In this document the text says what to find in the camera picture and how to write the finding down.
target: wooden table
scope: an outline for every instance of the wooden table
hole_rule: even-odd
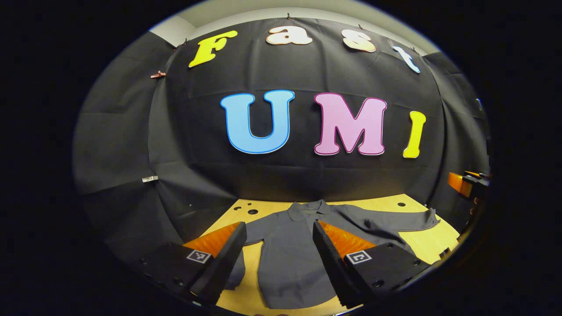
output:
[[[398,203],[405,203],[406,206],[398,206]],[[238,200],[223,214],[207,231],[203,234],[210,233],[226,225],[236,222],[249,223],[253,220],[260,219],[271,213],[285,211],[291,205],[291,202],[268,202],[253,200]],[[328,204],[339,205],[349,204],[361,207],[367,210],[392,211],[392,212],[422,212],[427,208],[417,203],[415,200],[405,194],[371,198],[368,200],[357,201],[341,201],[328,202]],[[258,213],[251,215],[249,210],[257,210]],[[458,244],[457,237],[459,233],[439,216],[436,216],[441,222],[435,227],[420,232],[401,232],[400,236],[412,247],[414,253],[419,259],[432,264],[439,260],[439,254],[447,247],[453,249]],[[302,309],[269,309],[265,305],[264,298],[261,296],[257,284],[257,268],[260,264],[261,246],[264,242],[254,243],[253,245],[244,246],[244,263],[246,265],[246,274],[242,282],[234,291],[224,290],[217,306],[232,310],[245,315],[262,314],[265,316],[277,316],[286,314],[289,316],[315,316],[315,315],[334,315],[347,311],[345,307],[340,305],[338,297],[324,302],[320,305],[302,308]]]

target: pink letter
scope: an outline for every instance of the pink letter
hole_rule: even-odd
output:
[[[386,102],[367,98],[354,118],[346,101],[337,93],[319,93],[314,101],[322,108],[322,136],[320,143],[314,146],[318,155],[335,155],[339,152],[336,130],[348,154],[357,145],[363,131],[365,135],[358,147],[359,153],[380,155],[384,152],[382,128]]]

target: shirt collar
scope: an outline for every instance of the shirt collar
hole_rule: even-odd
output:
[[[306,218],[306,215],[302,212],[303,210],[316,210],[317,213],[321,214],[330,214],[331,211],[330,206],[324,200],[318,200],[304,204],[293,203],[287,212],[289,217],[297,222]]]

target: blue letter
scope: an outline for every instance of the blue letter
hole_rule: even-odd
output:
[[[294,92],[273,90],[264,94],[271,103],[273,131],[267,137],[255,137],[250,131],[250,104],[255,100],[252,94],[239,93],[220,101],[226,110],[226,133],[234,148],[247,154],[266,154],[283,147],[289,139],[289,101]]]
[[[404,61],[406,62],[406,64],[408,64],[408,67],[410,67],[411,70],[414,70],[416,73],[420,73],[420,69],[418,67],[416,67],[416,65],[414,65],[412,63],[412,56],[408,55],[403,49],[402,47],[398,47],[398,46],[392,46],[392,48],[394,48],[395,51],[397,51],[398,53],[400,53],[400,56],[402,56],[402,59],[404,59]]]

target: shirt sleeve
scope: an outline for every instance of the shirt sleeve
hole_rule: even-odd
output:
[[[356,218],[364,219],[367,227],[386,227],[398,232],[424,231],[437,225],[435,209],[425,212],[403,213],[365,210],[354,205],[345,205]]]
[[[253,243],[259,242],[265,238],[270,232],[275,229],[278,222],[278,216],[276,213],[270,214],[266,217],[254,220],[246,224],[246,243],[245,245],[251,245]],[[234,268],[230,273],[230,277],[226,282],[225,289],[233,290],[235,287],[240,285],[244,274],[246,273],[246,266],[244,265],[244,252],[241,251]]]

